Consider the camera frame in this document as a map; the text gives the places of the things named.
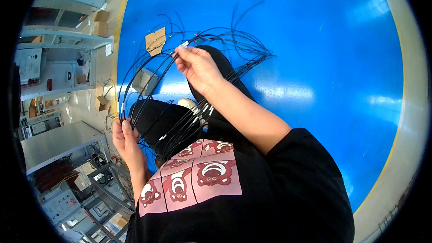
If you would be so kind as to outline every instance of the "person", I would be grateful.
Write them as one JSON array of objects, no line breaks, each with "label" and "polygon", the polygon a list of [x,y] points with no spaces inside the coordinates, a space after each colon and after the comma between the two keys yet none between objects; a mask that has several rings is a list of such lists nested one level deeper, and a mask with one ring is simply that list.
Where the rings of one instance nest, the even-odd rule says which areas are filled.
[{"label": "person", "polygon": [[[352,242],[342,175],[318,140],[257,104],[240,80],[225,80],[232,67],[216,48],[175,52],[193,96],[214,112],[207,132],[191,130],[178,145],[159,139],[186,107],[150,100],[134,130],[116,120],[113,143],[137,206],[126,242]],[[153,176],[139,135],[165,161]]]}]

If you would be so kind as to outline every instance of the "hand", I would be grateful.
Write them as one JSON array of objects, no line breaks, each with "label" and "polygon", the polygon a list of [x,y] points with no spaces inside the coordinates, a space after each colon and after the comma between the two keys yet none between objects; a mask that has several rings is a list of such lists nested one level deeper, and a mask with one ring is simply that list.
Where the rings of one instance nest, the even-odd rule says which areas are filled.
[{"label": "hand", "polygon": [[207,51],[192,46],[187,48],[178,46],[175,52],[179,56],[175,60],[177,69],[204,97],[211,88],[224,80],[216,63]]},{"label": "hand", "polygon": [[130,119],[127,118],[120,125],[120,120],[116,119],[112,127],[112,143],[118,153],[126,162],[129,170],[145,169],[146,157],[138,142],[140,141],[137,129],[132,131]]}]

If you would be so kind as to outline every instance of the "cardboard tag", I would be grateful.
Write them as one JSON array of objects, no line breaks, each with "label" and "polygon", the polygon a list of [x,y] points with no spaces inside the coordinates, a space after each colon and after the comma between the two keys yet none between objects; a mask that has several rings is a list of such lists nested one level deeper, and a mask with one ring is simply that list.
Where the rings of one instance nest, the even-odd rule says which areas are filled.
[{"label": "cardboard tag", "polygon": [[157,55],[162,51],[165,41],[165,28],[163,27],[146,36],[146,49],[151,56]]}]

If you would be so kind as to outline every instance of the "tangled wires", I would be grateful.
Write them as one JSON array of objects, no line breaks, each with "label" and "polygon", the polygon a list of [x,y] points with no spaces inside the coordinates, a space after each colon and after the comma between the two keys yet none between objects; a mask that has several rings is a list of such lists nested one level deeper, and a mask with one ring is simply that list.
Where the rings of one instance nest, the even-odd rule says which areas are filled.
[{"label": "tangled wires", "polygon": [[[258,64],[262,63],[264,60],[269,59],[275,55],[273,55],[273,52],[268,50],[260,40],[258,40],[255,36],[241,30],[237,30],[237,25],[241,21],[241,19],[245,16],[245,14],[250,11],[252,8],[255,8],[256,6],[264,3],[264,1],[259,2],[255,4],[254,6],[247,9],[243,14],[237,19],[237,21],[234,23],[234,16],[235,16],[235,9],[232,13],[232,19],[231,19],[231,28],[229,27],[213,27],[206,30],[192,30],[192,31],[186,31],[184,28],[184,25],[179,17],[179,15],[176,13],[178,20],[180,21],[181,26],[178,26],[177,24],[172,23],[170,17],[166,14],[159,14],[159,16],[164,16],[168,19],[168,22],[160,23],[156,25],[154,28],[152,28],[150,31],[153,31],[161,26],[169,26],[170,33],[165,34],[159,38],[163,38],[163,40],[166,40],[165,43],[153,48],[152,50],[148,51],[145,48],[142,48],[137,53],[136,59],[134,64],[129,68],[127,71],[125,78],[123,79],[123,82],[120,86],[120,90],[118,91],[118,112],[119,112],[119,118],[122,122],[126,119],[127,115],[131,115],[132,119],[132,128],[135,128],[138,118],[142,115],[143,110],[146,107],[146,104],[148,103],[148,100],[151,99],[152,95],[154,94],[155,89],[157,89],[158,85],[160,84],[163,77],[166,75],[168,70],[172,67],[172,65],[175,63],[176,58],[178,57],[177,54],[173,54],[175,47],[177,47],[180,43],[182,43],[182,46],[187,47],[189,45],[202,45],[202,44],[213,44],[217,43],[219,46],[222,46],[221,51],[223,53],[230,53],[235,52],[235,56],[238,57],[239,61],[243,61],[244,64],[241,66],[235,68],[232,72],[230,72],[225,79],[229,81],[230,83],[235,83],[238,79],[240,79],[243,75],[248,73],[253,67],[257,66]],[[187,38],[186,35],[193,35],[191,38]],[[151,55],[152,52],[155,49],[160,49],[162,46],[168,46],[168,43],[172,43],[172,40],[175,39],[177,36],[177,39],[179,36],[181,36],[180,43],[177,42],[173,48],[161,50],[161,52]],[[143,92],[146,89],[148,82],[142,86],[141,92],[138,91],[132,91],[131,86],[133,80],[137,77],[137,75],[140,73],[140,71],[146,67],[149,62],[157,62],[159,61],[160,64],[156,64],[156,69],[154,73],[160,73],[159,79],[156,82],[156,85],[154,88],[151,89],[150,93],[148,93],[147,96],[143,96]],[[128,77],[128,74],[133,70],[136,69],[136,72],[132,76],[132,79],[126,84],[126,79]],[[142,100],[141,105],[134,105],[131,109],[131,111],[127,111],[127,108],[125,106],[128,103],[129,98],[133,96],[133,98],[136,98],[136,101]],[[166,161],[172,154],[175,152],[174,149],[177,145],[185,142],[187,139],[189,139],[194,133],[198,132],[203,127],[202,122],[206,122],[208,118],[213,113],[213,106],[208,103],[206,99],[203,99],[199,101],[192,109],[190,109],[176,124],[166,132],[160,139],[159,142],[156,143],[155,148],[158,148],[158,145],[160,141],[163,139],[169,139],[168,143],[166,143],[165,148],[161,149],[163,152],[162,156],[157,156],[158,158],[161,158],[161,161]]]}]

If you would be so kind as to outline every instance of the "wire bundle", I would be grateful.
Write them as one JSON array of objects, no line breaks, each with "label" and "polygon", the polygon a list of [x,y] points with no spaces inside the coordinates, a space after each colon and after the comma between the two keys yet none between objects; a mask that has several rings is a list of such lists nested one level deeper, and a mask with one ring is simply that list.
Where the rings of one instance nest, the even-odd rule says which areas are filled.
[{"label": "wire bundle", "polygon": [[[251,10],[251,8],[256,7],[259,4],[262,4],[262,2],[257,3],[256,5],[250,7],[247,9],[240,18],[235,22],[234,24],[234,14],[235,9],[232,14],[232,22],[231,22],[231,28],[228,27],[213,27],[204,31],[185,31],[183,23],[181,22],[181,19],[179,15],[176,13],[178,19],[180,20],[181,27],[177,24],[173,24],[170,20],[170,18],[166,14],[159,14],[159,16],[165,16],[169,22],[161,23],[152,28],[150,31],[162,26],[169,24],[171,27],[170,33],[165,35],[165,39],[167,40],[165,43],[163,43],[161,46],[168,43],[168,41],[176,35],[182,36],[182,45],[184,47],[187,47],[188,45],[201,45],[201,44],[207,44],[207,43],[220,43],[223,46],[222,52],[227,51],[228,53],[230,51],[235,51],[237,55],[241,58],[241,60],[245,61],[246,63],[241,65],[240,67],[235,68],[231,73],[229,73],[225,79],[229,81],[230,83],[235,83],[238,79],[240,79],[243,75],[248,73],[253,67],[257,66],[258,64],[262,63],[264,60],[269,59],[275,55],[273,55],[273,52],[268,50],[260,40],[258,40],[255,36],[244,32],[240,30],[236,30],[236,27],[240,20],[245,16],[245,14]],[[173,26],[174,28],[178,28],[179,31],[173,32]],[[194,37],[190,39],[186,39],[186,34],[190,32],[195,32]],[[127,99],[132,95],[132,93],[136,92],[130,92],[130,87],[132,85],[132,81],[136,78],[138,73],[141,69],[143,69],[149,62],[156,58],[165,58],[163,62],[156,68],[154,73],[157,73],[160,69],[163,70],[162,74],[159,75],[159,79],[156,82],[156,85],[151,90],[151,92],[146,96],[143,97],[143,92],[145,88],[148,85],[148,82],[143,86],[143,89],[141,92],[137,92],[137,101],[143,100],[142,105],[137,107],[137,105],[134,105],[131,109],[131,111],[128,113],[132,119],[132,128],[135,128],[135,125],[138,121],[138,118],[142,115],[142,112],[148,102],[148,100],[151,99],[151,96],[153,95],[155,89],[158,87],[160,81],[165,76],[167,71],[172,67],[172,65],[175,63],[176,58],[178,57],[177,54],[173,54],[175,48],[166,49],[164,51],[161,51],[160,53],[151,56],[150,52],[146,49],[140,49],[139,53],[137,54],[137,58],[134,62],[134,64],[129,68],[127,71],[125,78],[123,79],[123,82],[120,86],[120,90],[118,92],[118,103],[117,103],[117,111],[119,112],[119,118],[122,122],[126,119],[126,110],[125,110],[125,103],[127,103]],[[125,93],[123,94],[123,97],[121,98],[121,91],[122,87],[125,84],[126,78],[128,74],[132,71],[133,68],[137,68],[137,71],[133,75],[132,79],[129,81],[129,83],[126,85]],[[176,146],[183,143],[187,139],[189,139],[193,134],[198,132],[203,128],[203,125],[208,120],[208,118],[213,113],[213,106],[208,103],[207,100],[203,99],[200,102],[198,102],[190,111],[188,111],[176,124],[169,130],[167,133],[165,133],[160,139],[159,142],[156,143],[155,148],[158,149],[158,151],[163,152],[160,156],[156,156],[161,160],[162,162],[167,161],[172,154],[175,154],[176,152],[173,152]],[[158,119],[149,127],[149,129],[142,134],[142,138],[145,136],[145,134],[154,126],[154,124],[158,121]],[[160,149],[159,143],[163,139],[169,139],[168,143],[166,144],[165,148]],[[144,141],[140,142],[144,147],[148,147],[145,145]]]}]

